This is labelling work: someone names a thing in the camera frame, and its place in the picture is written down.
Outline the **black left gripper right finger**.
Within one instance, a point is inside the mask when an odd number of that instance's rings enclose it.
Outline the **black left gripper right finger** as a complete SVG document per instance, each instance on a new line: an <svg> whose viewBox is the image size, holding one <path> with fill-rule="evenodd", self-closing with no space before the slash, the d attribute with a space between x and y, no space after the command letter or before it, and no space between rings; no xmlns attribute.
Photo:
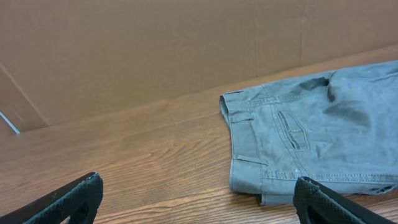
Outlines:
<svg viewBox="0 0 398 224"><path fill-rule="evenodd" d="M301 224L394 224L309 177L297 179L293 202Z"/></svg>

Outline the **grey shorts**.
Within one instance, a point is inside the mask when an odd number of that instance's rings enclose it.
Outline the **grey shorts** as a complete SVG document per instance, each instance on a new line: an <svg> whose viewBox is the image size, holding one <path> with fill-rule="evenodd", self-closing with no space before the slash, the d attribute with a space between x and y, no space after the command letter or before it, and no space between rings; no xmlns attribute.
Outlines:
<svg viewBox="0 0 398 224"><path fill-rule="evenodd" d="M292 203L309 177L341 194L397 188L397 62L287 78L224 93L229 186Z"/></svg>

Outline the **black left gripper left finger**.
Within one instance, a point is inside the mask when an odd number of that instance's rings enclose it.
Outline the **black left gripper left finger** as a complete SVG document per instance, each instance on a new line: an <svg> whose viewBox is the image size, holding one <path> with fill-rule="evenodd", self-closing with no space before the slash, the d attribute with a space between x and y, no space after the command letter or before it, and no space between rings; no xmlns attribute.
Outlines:
<svg viewBox="0 0 398 224"><path fill-rule="evenodd" d="M89 172L59 189L1 217L1 223L76 224L94 222L103 199L103 180Z"/></svg>

